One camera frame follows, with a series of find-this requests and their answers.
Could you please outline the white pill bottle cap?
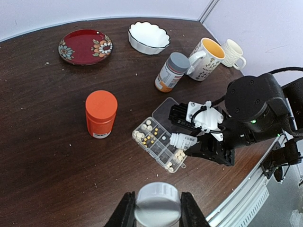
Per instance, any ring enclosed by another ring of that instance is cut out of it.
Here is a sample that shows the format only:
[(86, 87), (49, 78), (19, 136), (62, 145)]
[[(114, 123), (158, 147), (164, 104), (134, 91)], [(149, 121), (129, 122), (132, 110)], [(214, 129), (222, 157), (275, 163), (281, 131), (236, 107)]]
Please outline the white pill bottle cap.
[(171, 227), (181, 217), (177, 188), (165, 182), (143, 186), (136, 197), (134, 217), (144, 227)]

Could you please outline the grey cap pill bottle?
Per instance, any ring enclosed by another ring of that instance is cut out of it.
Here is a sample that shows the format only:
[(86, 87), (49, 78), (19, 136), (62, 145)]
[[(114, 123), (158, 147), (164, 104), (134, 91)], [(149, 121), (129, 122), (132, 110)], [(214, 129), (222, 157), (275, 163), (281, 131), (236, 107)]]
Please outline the grey cap pill bottle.
[(170, 92), (189, 67), (190, 62), (184, 54), (171, 53), (155, 79), (155, 87), (161, 92)]

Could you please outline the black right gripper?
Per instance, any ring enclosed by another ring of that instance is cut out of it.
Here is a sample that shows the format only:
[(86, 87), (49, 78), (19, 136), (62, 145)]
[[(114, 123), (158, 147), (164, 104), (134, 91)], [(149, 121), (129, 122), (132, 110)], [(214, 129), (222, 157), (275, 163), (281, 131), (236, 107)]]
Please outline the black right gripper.
[(231, 82), (224, 104), (223, 140), (211, 134), (200, 136), (198, 143), (185, 151), (187, 156), (233, 166), (236, 148), (275, 138), (285, 130), (290, 117), (283, 89), (271, 73)]

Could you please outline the clear plastic pill organizer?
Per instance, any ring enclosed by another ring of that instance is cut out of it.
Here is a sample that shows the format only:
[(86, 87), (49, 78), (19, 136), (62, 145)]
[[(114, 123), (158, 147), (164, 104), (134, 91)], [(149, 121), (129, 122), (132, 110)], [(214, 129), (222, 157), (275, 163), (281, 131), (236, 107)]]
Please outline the clear plastic pill organizer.
[(187, 167), (187, 156), (169, 144), (172, 133), (185, 133), (169, 120), (170, 109), (178, 102), (172, 97), (166, 98), (143, 122), (132, 132), (133, 140), (169, 173)]

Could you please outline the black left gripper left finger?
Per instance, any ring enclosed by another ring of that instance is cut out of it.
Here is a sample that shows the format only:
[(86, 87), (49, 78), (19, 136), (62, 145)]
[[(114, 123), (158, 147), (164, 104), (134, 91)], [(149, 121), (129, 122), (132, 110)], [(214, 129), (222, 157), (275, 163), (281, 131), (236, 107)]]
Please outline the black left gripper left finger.
[(135, 192), (126, 192), (104, 227), (135, 226)]

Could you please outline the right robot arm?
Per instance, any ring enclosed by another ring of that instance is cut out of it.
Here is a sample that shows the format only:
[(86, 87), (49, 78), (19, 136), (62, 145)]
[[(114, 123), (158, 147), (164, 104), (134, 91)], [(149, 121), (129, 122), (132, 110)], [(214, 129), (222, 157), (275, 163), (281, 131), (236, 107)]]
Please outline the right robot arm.
[(288, 133), (292, 136), (284, 146), (275, 146), (261, 163), (267, 178), (282, 181), (284, 166), (302, 161), (297, 142), (303, 138), (303, 81), (298, 79), (279, 85), (272, 72), (245, 76), (234, 80), (220, 99), (225, 110), (223, 122), (211, 133), (199, 136), (197, 144), (186, 150), (190, 157), (211, 160), (220, 165), (234, 165), (237, 148), (250, 146)]

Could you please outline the small white pill bottle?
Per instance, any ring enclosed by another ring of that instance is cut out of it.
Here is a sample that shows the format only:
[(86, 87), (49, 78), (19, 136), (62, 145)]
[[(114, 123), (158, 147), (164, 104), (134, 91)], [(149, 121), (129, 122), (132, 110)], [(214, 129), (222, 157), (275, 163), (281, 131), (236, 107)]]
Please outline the small white pill bottle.
[(173, 133), (169, 139), (169, 144), (177, 149), (187, 150), (197, 144), (198, 138), (183, 133)]

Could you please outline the orange pill bottle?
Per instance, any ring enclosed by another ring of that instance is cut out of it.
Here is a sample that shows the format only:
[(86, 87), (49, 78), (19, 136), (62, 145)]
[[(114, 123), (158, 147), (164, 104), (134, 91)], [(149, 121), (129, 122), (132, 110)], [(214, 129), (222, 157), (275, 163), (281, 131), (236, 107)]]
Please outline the orange pill bottle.
[(118, 101), (105, 90), (97, 90), (88, 95), (85, 113), (89, 134), (96, 139), (108, 137), (113, 129)]

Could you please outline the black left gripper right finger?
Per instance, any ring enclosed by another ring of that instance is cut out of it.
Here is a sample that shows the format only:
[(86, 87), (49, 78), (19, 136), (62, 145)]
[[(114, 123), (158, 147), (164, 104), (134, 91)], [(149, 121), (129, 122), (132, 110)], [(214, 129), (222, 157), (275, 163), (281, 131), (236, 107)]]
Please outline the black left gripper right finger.
[(182, 192), (180, 201), (180, 227), (210, 227), (191, 193)]

